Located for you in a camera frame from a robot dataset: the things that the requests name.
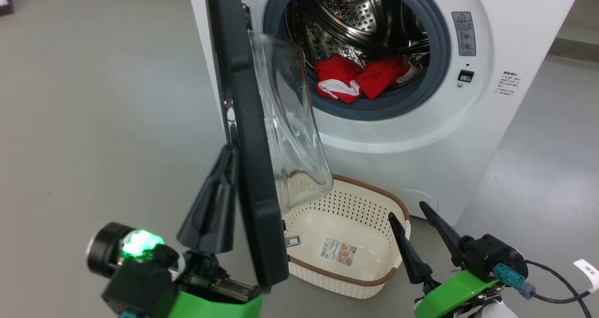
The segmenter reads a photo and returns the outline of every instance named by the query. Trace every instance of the open door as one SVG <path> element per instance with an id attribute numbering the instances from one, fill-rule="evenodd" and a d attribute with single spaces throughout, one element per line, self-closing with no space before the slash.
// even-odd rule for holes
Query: open door
<path id="1" fill-rule="evenodd" d="M 249 30 L 241 0 L 205 0 L 198 8 L 200 2 L 192 0 L 200 34 L 210 34 L 210 49 L 203 47 L 227 141 L 241 154 L 238 194 L 248 244 L 259 286 L 268 292 L 289 277 L 282 215 L 332 188 L 304 53 L 291 41 Z"/>
<path id="2" fill-rule="evenodd" d="M 206 4 L 227 141 L 241 154 L 241 215 L 258 284 L 268 292 L 289 267 L 248 27 L 241 0 Z"/>

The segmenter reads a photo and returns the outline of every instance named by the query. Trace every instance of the red towel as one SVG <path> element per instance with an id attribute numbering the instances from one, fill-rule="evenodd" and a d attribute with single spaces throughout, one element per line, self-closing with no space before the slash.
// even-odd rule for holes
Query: red towel
<path id="1" fill-rule="evenodd" d="M 402 56 L 371 60 L 366 63 L 364 72 L 356 76 L 356 82 L 369 99 L 374 99 L 389 86 L 396 85 L 397 79 L 408 73 L 410 67 L 404 64 Z"/>
<path id="2" fill-rule="evenodd" d="M 317 62 L 314 71 L 318 75 L 316 91 L 319 95 L 332 100 L 341 99 L 346 104 L 360 97 L 360 87 L 355 78 L 362 73 L 362 68 L 353 60 L 334 54 Z"/>

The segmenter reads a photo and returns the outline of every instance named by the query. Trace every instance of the led light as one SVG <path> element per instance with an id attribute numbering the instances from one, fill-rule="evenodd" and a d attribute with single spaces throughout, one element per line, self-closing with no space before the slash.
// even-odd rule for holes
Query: led light
<path id="1" fill-rule="evenodd" d="M 123 245 L 123 255 L 141 256 L 144 251 L 150 250 L 156 244 L 164 244 L 162 237 L 154 235 L 145 230 L 137 230 L 125 238 L 126 242 Z"/>

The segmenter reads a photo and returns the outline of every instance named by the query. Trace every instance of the white washing machine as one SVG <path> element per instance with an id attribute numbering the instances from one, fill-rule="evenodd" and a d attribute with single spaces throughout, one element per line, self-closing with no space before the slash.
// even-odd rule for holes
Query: white washing machine
<path id="1" fill-rule="evenodd" d="M 223 60 L 215 55 L 226 54 L 226 66 L 235 68 L 237 52 L 218 50 L 214 43 L 226 39 L 219 30 L 223 27 L 237 31 L 235 38 L 243 36 L 247 26 L 295 41 L 306 54 L 310 85 L 316 81 L 314 62 L 335 52 L 354 56 L 361 65 L 396 54 L 413 61 L 420 75 L 375 100 L 363 97 L 344 104 L 322 98 L 312 88 L 314 114 L 333 173 L 396 194 L 416 216 L 422 216 L 419 201 L 427 201 L 454 225 L 573 1 L 192 0 L 192 4 L 212 90 L 224 115 L 223 91 L 243 87 L 223 83 L 231 75 L 219 73 Z M 218 21 L 217 11 L 233 11 L 244 15 L 245 21 Z"/>

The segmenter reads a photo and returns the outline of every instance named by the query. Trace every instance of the concrete floor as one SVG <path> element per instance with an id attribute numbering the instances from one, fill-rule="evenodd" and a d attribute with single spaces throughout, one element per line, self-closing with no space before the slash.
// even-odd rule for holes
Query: concrete floor
<path id="1" fill-rule="evenodd" d="M 189 0 L 15 1 L 0 19 L 0 317 L 111 317 L 106 280 L 84 264 L 88 238 L 118 220 L 173 244 L 224 143 Z M 581 291 L 589 282 L 571 263 L 599 265 L 597 87 L 598 66 L 548 58 L 457 226 Z M 241 230 L 235 239 L 221 260 L 252 282 Z M 411 241 L 444 280 L 453 266 L 436 232 L 414 220 Z M 530 281 L 569 296 L 544 273 Z M 420 295 L 403 270 L 364 301 L 291 277 L 261 317 L 411 317 Z M 575 303 L 505 299 L 521 317 L 581 315 Z M 599 315 L 596 295 L 587 302 Z"/>

